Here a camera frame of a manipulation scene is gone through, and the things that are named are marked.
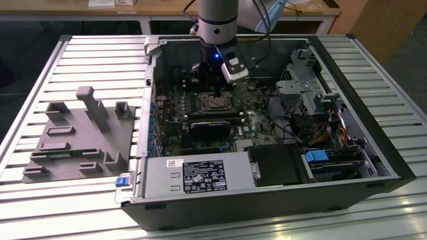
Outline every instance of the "blue tab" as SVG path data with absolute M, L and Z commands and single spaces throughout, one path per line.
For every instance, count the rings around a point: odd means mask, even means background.
M 128 176 L 120 176 L 115 180 L 115 186 L 119 187 L 127 187 L 130 186 L 130 177 Z
M 307 162 L 330 160 L 327 151 L 324 150 L 311 150 L 304 155 Z

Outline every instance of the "warning label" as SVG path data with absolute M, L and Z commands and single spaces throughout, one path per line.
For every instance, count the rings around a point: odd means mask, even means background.
M 187 194 L 227 190 L 223 160 L 184 162 L 182 172 Z

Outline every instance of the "white paper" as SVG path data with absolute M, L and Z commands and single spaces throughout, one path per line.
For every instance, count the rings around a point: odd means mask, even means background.
M 311 0 L 288 0 L 288 1 L 286 1 L 286 7 L 288 7 L 290 8 L 290 6 L 292 6 L 294 7 L 294 4 L 295 5 L 298 5 L 298 4 L 306 4 L 306 3 L 310 3 L 311 2 Z
M 115 0 L 88 0 L 88 9 L 96 10 L 96 9 L 114 9 L 115 6 Z

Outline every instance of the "black cable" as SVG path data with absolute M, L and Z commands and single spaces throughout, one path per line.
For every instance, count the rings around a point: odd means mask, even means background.
M 299 14 L 299 13 L 303 13 L 303 11 L 300 11 L 300 10 L 296 9 L 296 5 L 295 5 L 292 2 L 290 2 L 290 1 L 287 1 L 287 2 L 288 2 L 290 4 L 292 4 L 292 5 L 294 5 L 294 8 L 295 8 L 295 9 L 292 9 L 292 8 L 290 8 L 290 7 L 286 6 L 287 9 L 291 9 L 291 10 L 294 10 L 294 11 L 296 12 L 296 21 L 295 21 L 295 25 L 296 25 L 296 22 L 299 21 L 299 18 L 300 18 L 300 14 Z
M 191 7 L 191 5 L 195 3 L 196 0 L 191 0 L 191 2 L 187 4 L 187 6 L 184 7 L 184 9 L 182 10 L 182 12 L 184 13 L 184 15 L 187 16 L 187 18 L 190 18 L 195 23 L 198 22 L 198 19 L 195 19 L 192 16 L 188 15 L 187 13 L 187 9 Z
M 304 141 L 300 139 L 300 137 L 296 136 L 296 134 L 295 134 L 294 132 L 291 132 L 290 130 L 286 129 L 286 127 L 287 127 L 288 125 L 286 125 L 284 127 L 282 127 L 282 126 L 275 122 L 274 118 L 270 116 L 270 112 L 268 112 L 270 101 L 271 101 L 271 94 L 268 94 L 268 98 L 267 98 L 267 110 L 266 110 L 266 111 L 267 111 L 267 118 L 268 118 L 270 122 L 276 126 L 278 129 L 282 130 L 283 133 L 290 134 L 290 135 L 294 137 L 295 141 L 296 141 L 300 145 L 304 145 Z
M 264 10 L 266 15 L 267 15 L 268 25 L 267 25 L 266 18 L 264 18 L 264 16 L 263 16 L 263 13 L 262 13 L 262 10 L 260 10 L 260 7 L 259 7 L 256 1 L 252 0 L 252 3 L 254 3 L 254 5 L 255 5 L 255 7 L 256 7 L 258 14 L 259 14 L 259 16 L 260 16 L 262 22 L 263 22 L 264 27 L 266 27 L 266 36 L 267 36 L 267 41 L 268 41 L 268 50 L 267 50 L 267 53 L 266 53 L 266 55 L 264 55 L 260 59 L 256 60 L 256 64 L 259 64 L 259 63 L 267 58 L 267 56 L 270 55 L 270 53 L 271 53 L 271 51 L 272 51 L 272 39 L 271 39 L 271 34 L 270 34 L 271 28 L 272 28 L 272 23 L 271 23 L 270 15 L 268 15 L 267 8 L 266 8 L 266 5 L 264 5 L 263 1 L 260 1 L 260 5 L 262 5 L 263 10 Z

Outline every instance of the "metal case frame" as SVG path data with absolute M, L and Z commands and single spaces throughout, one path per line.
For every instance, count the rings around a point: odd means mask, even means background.
M 307 39 L 323 69 L 338 85 L 339 94 L 348 103 L 354 118 L 374 143 L 376 152 L 387 160 L 396 175 L 340 182 L 310 183 L 272 187 L 259 191 L 206 196 L 143 198 L 147 159 L 138 161 L 138 177 L 134 180 L 134 195 L 122 203 L 122 209 L 147 231 L 182 229 L 200 225 L 247 221 L 284 215 L 327 212 L 346 209 L 370 196 L 387 193 L 415 180 L 415 175 L 395 146 L 384 134 L 368 108 L 358 96 L 319 38 L 314 35 L 287 35 L 287 39 Z

